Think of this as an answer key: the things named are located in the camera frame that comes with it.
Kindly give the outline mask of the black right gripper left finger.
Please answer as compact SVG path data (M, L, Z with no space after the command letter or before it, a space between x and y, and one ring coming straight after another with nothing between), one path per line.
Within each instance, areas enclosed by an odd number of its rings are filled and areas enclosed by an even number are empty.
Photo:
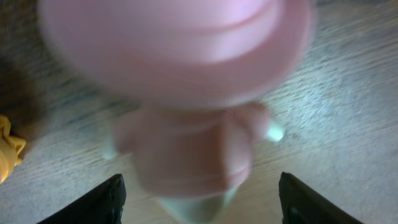
M115 174L38 224L122 224L126 188Z

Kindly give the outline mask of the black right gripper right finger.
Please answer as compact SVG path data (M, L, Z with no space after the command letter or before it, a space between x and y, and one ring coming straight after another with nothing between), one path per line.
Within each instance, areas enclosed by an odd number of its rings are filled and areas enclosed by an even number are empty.
M283 224L363 224L291 173L279 180Z

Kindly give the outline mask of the yellow round toy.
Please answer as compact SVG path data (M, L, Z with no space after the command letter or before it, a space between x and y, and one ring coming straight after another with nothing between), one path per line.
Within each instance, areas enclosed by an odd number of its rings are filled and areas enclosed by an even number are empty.
M26 140L12 136L11 122L1 115L1 183L14 171L15 166L22 163L19 154L25 148Z

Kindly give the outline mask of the pink white duck toy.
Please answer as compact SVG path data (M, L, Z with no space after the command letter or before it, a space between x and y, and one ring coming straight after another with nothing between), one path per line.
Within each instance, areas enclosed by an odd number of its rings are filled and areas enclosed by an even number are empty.
M284 129L261 98L300 63L310 0L43 0L40 31L66 67L139 108L114 126L142 187L182 223L211 223Z

